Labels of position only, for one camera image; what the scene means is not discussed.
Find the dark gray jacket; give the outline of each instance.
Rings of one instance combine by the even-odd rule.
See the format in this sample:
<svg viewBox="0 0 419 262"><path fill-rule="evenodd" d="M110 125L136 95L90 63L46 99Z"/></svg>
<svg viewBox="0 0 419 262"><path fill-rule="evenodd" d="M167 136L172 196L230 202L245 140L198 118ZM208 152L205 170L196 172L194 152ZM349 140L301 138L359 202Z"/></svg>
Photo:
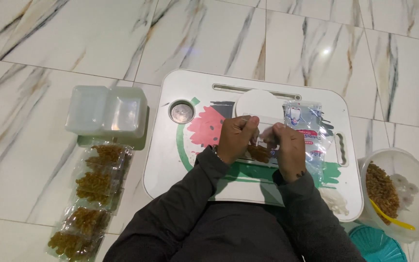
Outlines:
<svg viewBox="0 0 419 262"><path fill-rule="evenodd" d="M311 175L285 184L274 172L285 207L208 202L228 170L206 148L180 182L135 214L104 261L364 261Z"/></svg>

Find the white round lid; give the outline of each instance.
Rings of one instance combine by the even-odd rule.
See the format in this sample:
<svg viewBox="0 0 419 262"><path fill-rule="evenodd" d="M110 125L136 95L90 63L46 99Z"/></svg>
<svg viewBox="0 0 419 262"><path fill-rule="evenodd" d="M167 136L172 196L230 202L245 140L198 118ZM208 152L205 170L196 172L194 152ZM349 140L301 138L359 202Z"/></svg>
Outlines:
<svg viewBox="0 0 419 262"><path fill-rule="evenodd" d="M244 113L257 116L269 116L278 119L284 118L282 99L276 98L265 90L253 89L243 94L235 103L236 116Z"/></svg>

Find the red watermelon graphic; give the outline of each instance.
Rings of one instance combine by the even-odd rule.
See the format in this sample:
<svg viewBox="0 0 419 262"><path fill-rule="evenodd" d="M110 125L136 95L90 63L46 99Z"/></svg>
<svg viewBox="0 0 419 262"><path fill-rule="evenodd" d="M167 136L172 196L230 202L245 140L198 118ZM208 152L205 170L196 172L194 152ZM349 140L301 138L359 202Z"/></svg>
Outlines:
<svg viewBox="0 0 419 262"><path fill-rule="evenodd" d="M203 106L203 109L204 111L190 122L187 130L194 132L190 137L192 143L205 148L219 143L225 118L211 106Z"/></svg>

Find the teal plastic basket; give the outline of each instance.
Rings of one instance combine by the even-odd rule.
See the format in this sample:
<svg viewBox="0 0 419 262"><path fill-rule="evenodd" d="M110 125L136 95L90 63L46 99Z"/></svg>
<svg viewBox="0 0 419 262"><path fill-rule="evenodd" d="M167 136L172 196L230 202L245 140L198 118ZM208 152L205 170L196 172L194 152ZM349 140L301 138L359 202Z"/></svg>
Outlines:
<svg viewBox="0 0 419 262"><path fill-rule="evenodd" d="M399 243L382 230L362 225L352 229L349 236L368 262L407 262Z"/></svg>

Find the brown fried snack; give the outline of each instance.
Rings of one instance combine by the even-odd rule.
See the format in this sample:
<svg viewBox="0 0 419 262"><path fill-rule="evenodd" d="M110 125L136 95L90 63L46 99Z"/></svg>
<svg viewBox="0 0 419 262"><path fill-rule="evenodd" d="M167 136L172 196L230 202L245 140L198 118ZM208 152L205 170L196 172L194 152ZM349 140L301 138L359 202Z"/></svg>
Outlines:
<svg viewBox="0 0 419 262"><path fill-rule="evenodd" d="M119 164L120 156L124 148L117 145L98 145L92 146L92 149L96 149L98 152L97 157L89 157L85 162L90 168L93 168L93 165L89 164L99 164L106 166L114 166Z"/></svg>
<svg viewBox="0 0 419 262"><path fill-rule="evenodd" d="M75 180L79 185L78 189L98 193L108 194L111 191L112 174L102 173L99 171L86 172L85 176Z"/></svg>
<svg viewBox="0 0 419 262"><path fill-rule="evenodd" d="M271 158L271 151L266 147L260 145L248 145L247 151L250 153L252 159L262 163L269 163L269 158Z"/></svg>
<svg viewBox="0 0 419 262"><path fill-rule="evenodd" d="M62 232L56 232L48 242L48 246L56 248L56 254L65 254L69 261L77 261L89 258L93 253L91 250L91 241L86 241L78 235L69 235Z"/></svg>
<svg viewBox="0 0 419 262"><path fill-rule="evenodd" d="M110 215L106 210L94 210L81 206L66 219L66 222L73 223L82 234L92 235L103 232L108 227L109 219Z"/></svg>
<svg viewBox="0 0 419 262"><path fill-rule="evenodd" d="M366 191L369 198L379 206L382 212L389 217L397 218L397 210L400 206L397 190L386 172L372 162L366 170ZM380 214L378 216L386 225L391 224Z"/></svg>
<svg viewBox="0 0 419 262"><path fill-rule="evenodd" d="M109 196L107 195L87 192L81 189L77 189L76 195L79 198L86 198L88 202L100 202L102 205L107 205L109 202Z"/></svg>

